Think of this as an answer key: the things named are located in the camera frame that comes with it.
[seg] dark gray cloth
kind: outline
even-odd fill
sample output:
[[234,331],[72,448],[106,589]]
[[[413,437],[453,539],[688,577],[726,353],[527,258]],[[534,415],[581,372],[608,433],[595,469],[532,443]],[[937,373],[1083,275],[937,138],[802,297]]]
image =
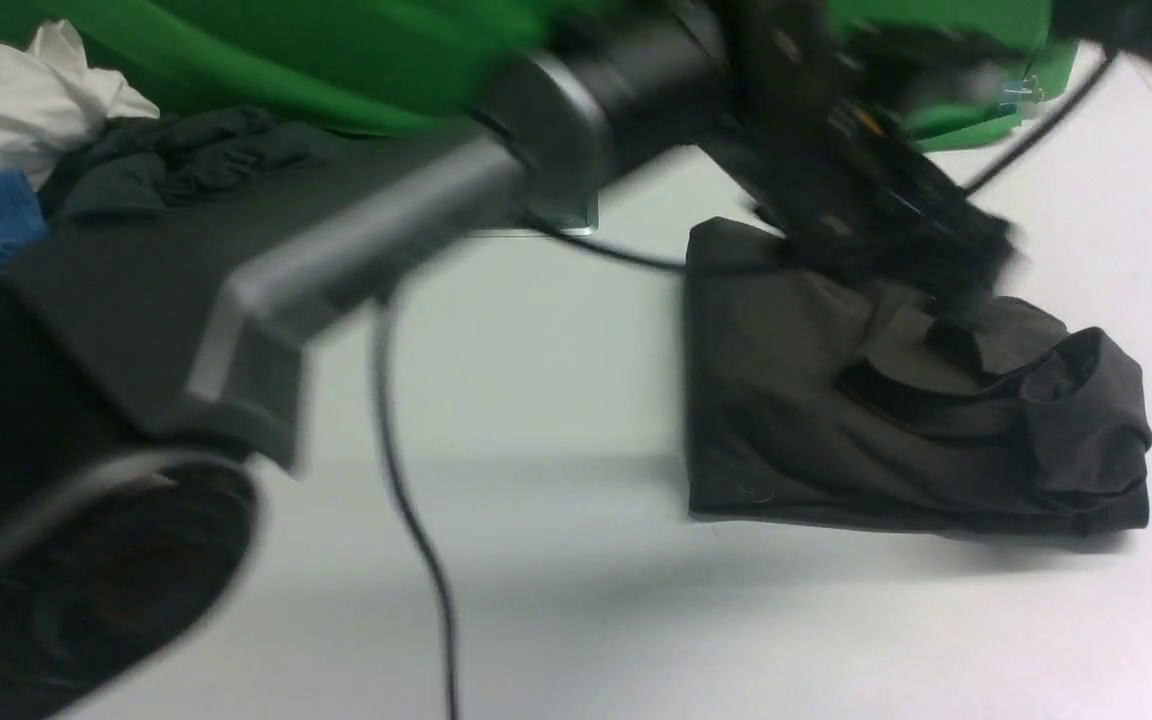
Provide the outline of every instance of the dark gray cloth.
[[[774,242],[710,220],[687,259]],[[1149,523],[1139,365],[1025,302],[991,301],[967,327],[895,285],[691,276],[685,359],[692,511],[1051,536]]]
[[154,220],[222,199],[252,177],[329,159],[340,142],[311,126],[279,123],[257,108],[128,119],[61,159],[38,200],[51,223]]

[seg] clothing pile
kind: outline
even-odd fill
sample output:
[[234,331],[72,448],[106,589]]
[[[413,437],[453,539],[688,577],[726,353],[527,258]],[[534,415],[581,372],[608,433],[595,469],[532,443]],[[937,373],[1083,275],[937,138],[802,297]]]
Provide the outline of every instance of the clothing pile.
[[0,45],[0,266],[46,236],[35,190],[65,152],[96,141],[109,120],[157,115],[122,74],[88,68],[68,23],[38,28],[24,51]]
[[75,223],[154,222],[349,143],[268,111],[160,118],[115,70],[88,68],[69,23],[0,45],[0,268]]
[[[780,238],[732,220],[687,263]],[[1021,300],[970,323],[795,270],[685,280],[691,509],[881,530],[1091,536],[1149,523],[1140,366]]]

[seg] metal clip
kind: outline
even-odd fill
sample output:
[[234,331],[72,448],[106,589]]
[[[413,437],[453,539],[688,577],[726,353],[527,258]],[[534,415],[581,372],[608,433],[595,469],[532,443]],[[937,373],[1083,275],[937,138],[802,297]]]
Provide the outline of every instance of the metal clip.
[[998,97],[998,108],[1005,113],[1020,113],[1023,118],[1038,114],[1038,104],[1047,100],[1046,92],[1038,86],[1038,76],[1006,82],[1002,93]]

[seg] white table surface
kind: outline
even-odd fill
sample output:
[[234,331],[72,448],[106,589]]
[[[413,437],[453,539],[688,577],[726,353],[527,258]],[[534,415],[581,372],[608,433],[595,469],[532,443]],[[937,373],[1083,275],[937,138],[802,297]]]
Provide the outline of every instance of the white table surface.
[[[940,160],[964,179],[990,156]],[[1146,369],[1152,420],[1137,70],[984,205],[1025,228],[1015,291],[1108,329]],[[681,253],[712,215],[744,215],[740,191],[680,154],[611,194],[600,237]],[[479,242],[411,288],[399,412],[461,605],[467,719],[1152,719],[1152,528],[1043,543],[689,523],[677,323],[672,279],[535,238]],[[440,717],[433,596],[366,416],[369,327],[317,353],[305,482],[262,470],[270,526],[242,588],[74,717]]]

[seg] folded black shirt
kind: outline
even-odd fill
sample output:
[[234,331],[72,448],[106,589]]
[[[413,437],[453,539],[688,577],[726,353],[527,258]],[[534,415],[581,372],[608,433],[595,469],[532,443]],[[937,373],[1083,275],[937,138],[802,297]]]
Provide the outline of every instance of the folded black shirt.
[[[695,265],[776,238],[692,232]],[[1139,365],[992,300],[972,325],[804,270],[685,281],[691,509],[887,530],[1087,536],[1149,523]]]

